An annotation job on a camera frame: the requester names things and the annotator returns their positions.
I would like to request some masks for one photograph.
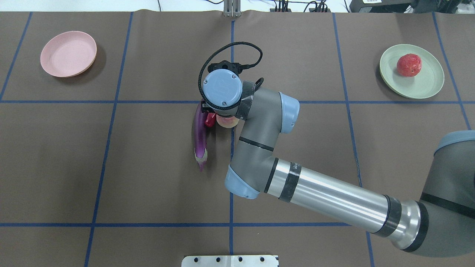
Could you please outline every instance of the plate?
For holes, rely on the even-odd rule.
[[[41,51],[43,70],[56,77],[72,77],[83,73],[94,62],[97,45],[89,34],[68,31],[51,39]]]
[[[422,68],[414,77],[404,77],[396,69],[400,57],[416,54]],[[437,94],[444,85],[444,70],[439,61],[426,50],[408,44],[395,45],[384,51],[380,60],[380,72],[384,82],[399,95],[423,99]]]

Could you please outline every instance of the apple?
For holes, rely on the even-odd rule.
[[[403,55],[398,60],[397,70],[404,77],[416,76],[422,68],[422,60],[416,54]]]

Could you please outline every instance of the purple eggplant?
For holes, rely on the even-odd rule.
[[[208,159],[208,151],[206,150],[206,125],[205,121],[208,113],[201,112],[201,103],[198,104],[193,121],[193,140],[195,143],[195,159],[199,165],[199,171],[202,172]]]

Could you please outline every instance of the grid line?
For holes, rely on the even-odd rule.
[[[345,72],[343,69],[343,60],[342,60],[342,50],[340,48],[340,40],[338,38],[338,27],[336,24],[336,16],[335,13],[332,13],[333,17],[333,27],[335,29],[335,40],[336,40],[336,48],[338,51],[338,60],[340,62],[340,72],[342,75],[342,84],[343,84],[343,92],[345,94],[345,102],[346,102],[346,113],[348,115],[348,123],[350,125],[350,135],[351,135],[351,143],[353,145],[353,154],[354,158],[356,161],[356,168],[357,168],[357,174],[358,174],[358,182],[360,184],[360,187],[363,187],[363,183],[361,182],[361,172],[360,172],[360,163],[358,161],[358,151],[356,150],[356,140],[354,136],[354,130],[353,130],[353,121],[352,121],[352,115],[351,115],[351,110],[350,110],[350,101],[348,99],[348,91],[346,88],[346,79],[345,79]],[[370,257],[370,264],[371,267],[374,267],[374,258],[373,258],[373,251],[372,251],[372,245],[371,245],[371,237],[368,232],[366,232],[366,242],[368,244],[368,254]]]
[[[234,20],[231,21],[231,43],[234,42],[234,23]],[[234,62],[234,46],[231,46],[231,62]],[[235,127],[231,129],[231,160],[234,156],[234,131]],[[234,255],[234,194],[231,192],[229,192],[229,254]]]
[[[18,42],[17,50],[15,51],[15,55],[13,56],[13,59],[10,64],[10,68],[8,69],[7,77],[5,78],[5,82],[3,83],[3,87],[0,92],[0,100],[3,98],[3,94],[5,93],[5,90],[7,89],[8,80],[10,79],[10,75],[13,70],[13,66],[15,65],[15,61],[17,61],[17,56],[18,56],[18,53],[20,52],[20,47],[21,47],[21,44],[23,43],[23,39],[25,38],[25,35],[27,33],[27,29],[31,21],[31,16],[33,16],[33,12],[30,12],[30,14],[28,15],[27,23],[25,24],[25,28],[23,29],[23,33],[21,34],[21,38],[20,38],[20,41]]]
[[[346,227],[344,222],[198,222],[198,223],[26,223],[3,222],[0,227],[78,227],[78,228],[199,228],[199,227]]]
[[[199,104],[200,100],[0,100],[6,104]],[[300,104],[346,104],[345,100],[300,100]],[[349,104],[401,104],[401,105],[473,105],[475,101],[390,101],[390,100],[349,100]]]
[[[462,102],[462,99],[460,98],[460,93],[457,88],[457,83],[455,82],[454,75],[452,74],[452,68],[450,67],[450,64],[447,59],[447,55],[445,53],[444,44],[442,44],[442,38],[440,37],[439,26],[437,24],[436,14],[434,12],[432,12],[432,19],[434,20],[434,26],[436,27],[436,33],[437,33],[437,38],[439,39],[440,49],[442,50],[442,55],[444,56],[448,73],[450,75],[450,79],[452,80],[452,85],[454,86],[455,94],[457,95],[458,103],[460,104],[460,109],[464,116],[465,124],[467,125],[467,129],[471,130],[470,123],[468,122],[467,114],[465,113],[464,104]]]
[[[133,19],[133,12],[130,12],[129,25],[128,25],[128,28],[127,28],[127,36],[125,37],[125,45],[124,45],[124,48],[123,48],[124,50],[123,50],[123,54],[122,54],[122,62],[121,62],[121,67],[120,67],[120,72],[119,72],[119,79],[117,81],[117,89],[115,91],[114,107],[112,108],[111,122],[109,124],[109,132],[107,134],[107,141],[106,141],[106,144],[105,144],[104,159],[102,161],[101,176],[99,178],[99,185],[98,185],[98,188],[97,188],[97,196],[96,196],[96,199],[95,199],[91,232],[89,233],[89,242],[87,244],[86,258],[84,259],[84,267],[88,266],[89,256],[91,254],[91,247],[92,247],[92,242],[93,242],[93,238],[94,238],[95,223],[96,223],[96,219],[97,219],[97,210],[99,209],[99,201],[100,201],[100,198],[101,198],[102,184],[103,184],[103,181],[104,181],[104,174],[105,174],[105,165],[106,165],[106,162],[107,162],[107,156],[109,154],[112,128],[113,128],[113,125],[114,125],[115,112],[117,110],[117,102],[118,102],[118,99],[119,99],[120,85],[121,85],[121,81],[122,81],[122,74],[123,74],[123,71],[124,71],[125,56],[127,55],[127,45],[129,43],[130,30],[131,30],[131,27],[132,27],[132,19]]]

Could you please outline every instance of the blue joint cap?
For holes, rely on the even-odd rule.
[[[446,136],[442,137],[442,140],[440,140],[439,146],[437,147],[434,154],[444,146],[470,140],[475,140],[475,130],[448,133]]]
[[[232,106],[241,99],[242,82],[232,71],[217,69],[203,80],[203,93],[217,106]]]
[[[260,193],[248,185],[245,181],[239,177],[231,166],[228,167],[228,173],[226,174],[226,179],[224,180],[224,185],[229,190],[229,192],[240,196],[242,198],[247,198],[253,200]]]
[[[280,132],[288,134],[292,131],[297,122],[300,103],[293,97],[284,95],[281,92],[279,92],[279,94],[280,101],[282,102],[282,128]]]

